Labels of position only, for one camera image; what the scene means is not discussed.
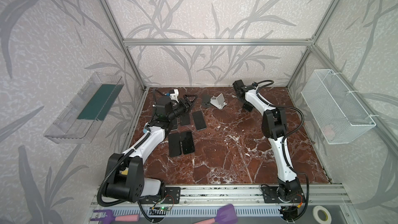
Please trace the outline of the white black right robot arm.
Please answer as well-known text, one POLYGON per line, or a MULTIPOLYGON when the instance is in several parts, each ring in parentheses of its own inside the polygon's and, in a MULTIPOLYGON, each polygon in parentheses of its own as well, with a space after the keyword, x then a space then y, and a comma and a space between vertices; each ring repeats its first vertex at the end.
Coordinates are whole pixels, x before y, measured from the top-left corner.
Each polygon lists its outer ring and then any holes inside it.
POLYGON ((287 137, 292 132, 288 132, 286 109, 298 109, 274 105, 260 94, 261 89, 273 83, 273 80, 263 80, 245 85, 242 80, 237 80, 233 83, 233 88, 237 98, 243 102, 244 109, 250 112, 255 108, 262 115, 261 130, 271 144, 277 164, 277 196, 283 202, 290 202, 302 188, 288 150, 287 137))

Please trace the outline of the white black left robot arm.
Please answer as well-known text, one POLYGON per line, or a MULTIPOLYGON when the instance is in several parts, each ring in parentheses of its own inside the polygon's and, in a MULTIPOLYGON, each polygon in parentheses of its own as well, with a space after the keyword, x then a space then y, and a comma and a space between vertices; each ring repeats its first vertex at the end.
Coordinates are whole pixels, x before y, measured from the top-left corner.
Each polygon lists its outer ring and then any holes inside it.
POLYGON ((97 193, 100 206, 139 203, 145 198, 152 201, 164 199, 165 183, 159 179, 146 178, 144 163, 168 136, 173 120, 188 113, 197 98, 195 94, 185 94, 175 100, 168 93, 158 100, 154 99, 152 117, 144 126, 145 134, 129 149, 113 153, 108 159, 105 178, 97 193))

